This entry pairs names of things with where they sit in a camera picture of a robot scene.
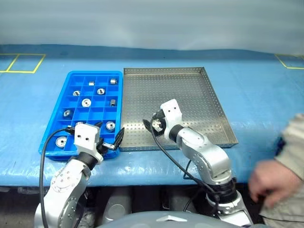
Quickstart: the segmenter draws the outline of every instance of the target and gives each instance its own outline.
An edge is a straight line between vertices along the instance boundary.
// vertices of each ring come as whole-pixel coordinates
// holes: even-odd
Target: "cylindrical metal part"
[[[110,100],[110,106],[115,106],[116,105],[116,100],[115,99],[111,99]]]
[[[117,84],[117,80],[115,78],[111,78],[110,79],[110,84],[111,85],[116,85]]]

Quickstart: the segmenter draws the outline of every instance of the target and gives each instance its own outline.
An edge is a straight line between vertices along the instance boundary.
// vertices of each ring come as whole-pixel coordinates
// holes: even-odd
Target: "metal tray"
[[[183,125],[191,127],[220,147],[238,143],[212,88],[205,68],[125,68],[123,76],[121,151],[158,149],[142,119],[151,120],[160,105],[176,99]],[[159,137],[166,149],[176,144]]]

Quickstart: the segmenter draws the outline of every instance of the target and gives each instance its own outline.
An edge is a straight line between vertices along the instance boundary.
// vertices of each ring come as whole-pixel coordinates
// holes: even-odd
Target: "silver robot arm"
[[[252,225],[242,196],[234,188],[231,161],[226,152],[212,144],[206,136],[182,126],[182,114],[175,99],[163,103],[161,110],[166,122],[164,137],[176,142],[183,154],[197,166],[199,175],[206,184],[216,192],[225,192],[220,195],[217,216],[234,225]],[[206,197],[209,204],[215,206],[212,196],[207,194]]]
[[[114,144],[99,138],[100,128],[90,124],[78,124],[75,127],[74,144],[78,156],[73,157],[51,180],[49,191],[44,197],[46,220],[49,228],[71,228],[79,222],[82,214],[81,196],[85,192],[91,170],[103,161],[102,154],[107,150],[116,150],[120,145],[124,128],[115,137]],[[43,228],[41,204],[35,213],[34,226]]]

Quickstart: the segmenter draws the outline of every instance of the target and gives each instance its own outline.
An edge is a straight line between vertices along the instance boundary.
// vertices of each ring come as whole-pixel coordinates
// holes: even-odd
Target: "table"
[[[38,186],[38,147],[62,84],[72,70],[205,67],[239,141],[225,149],[238,182],[247,182],[258,161],[273,158],[280,131],[304,107],[304,70],[285,68],[274,54],[66,45],[3,45],[0,53],[46,54],[34,74],[0,73],[0,186]],[[0,67],[5,64],[9,63],[0,56]],[[37,58],[22,58],[15,64],[15,70],[32,69]],[[170,154],[186,166],[188,160],[181,151]],[[46,159],[45,185],[64,164]],[[189,171],[198,175],[193,165]],[[122,152],[96,166],[89,180],[89,186],[190,183],[160,151]]]

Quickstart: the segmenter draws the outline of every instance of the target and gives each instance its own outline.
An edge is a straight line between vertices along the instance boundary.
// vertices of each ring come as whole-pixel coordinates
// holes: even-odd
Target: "metal bearing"
[[[81,105],[83,107],[90,107],[91,106],[91,100],[88,99],[88,98],[85,98],[85,99],[82,100]]]
[[[56,139],[56,146],[63,148],[66,145],[67,138],[65,136],[60,136]]]
[[[104,88],[97,89],[97,94],[98,95],[104,95],[105,94],[105,89]]]
[[[113,121],[106,122],[105,126],[109,131],[112,131],[115,129],[115,123]]]

